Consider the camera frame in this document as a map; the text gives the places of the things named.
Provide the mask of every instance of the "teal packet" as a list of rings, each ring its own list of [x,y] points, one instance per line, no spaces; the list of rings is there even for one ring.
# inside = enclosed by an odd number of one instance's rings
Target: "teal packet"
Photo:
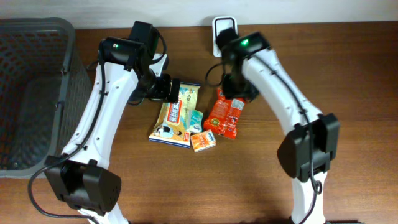
[[[187,111],[186,129],[191,133],[201,133],[201,121],[203,119],[203,113],[197,110]]]

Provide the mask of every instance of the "barcode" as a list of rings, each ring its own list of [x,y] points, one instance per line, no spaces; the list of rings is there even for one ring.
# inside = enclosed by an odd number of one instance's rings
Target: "barcode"
[[[239,109],[239,110],[243,110],[243,106],[244,106],[244,103],[242,101],[240,101],[240,100],[234,99],[232,101],[232,107],[233,108],[236,108],[236,109]]]

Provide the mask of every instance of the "plastic crate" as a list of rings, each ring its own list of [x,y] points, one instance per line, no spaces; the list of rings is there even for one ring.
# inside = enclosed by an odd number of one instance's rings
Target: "plastic crate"
[[[91,89],[69,22],[0,21],[0,177],[28,178],[59,155]]]

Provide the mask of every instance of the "orange packet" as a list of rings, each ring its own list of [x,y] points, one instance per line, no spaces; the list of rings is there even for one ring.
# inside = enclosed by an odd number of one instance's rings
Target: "orange packet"
[[[203,124],[204,130],[212,130],[215,134],[230,139],[236,138],[236,123],[242,113],[245,102],[243,98],[227,100],[223,91],[217,89],[217,101],[209,117]]]
[[[216,138],[211,130],[191,136],[191,142],[194,152],[199,152],[216,146]]]

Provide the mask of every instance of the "red label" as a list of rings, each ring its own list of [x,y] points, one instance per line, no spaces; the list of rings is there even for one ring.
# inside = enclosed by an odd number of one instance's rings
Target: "red label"
[[[181,104],[182,100],[179,100],[177,103],[170,104],[169,114],[167,115],[168,122],[175,124],[178,124],[180,122]]]
[[[185,133],[184,135],[184,141],[188,141],[189,140],[189,133]]]

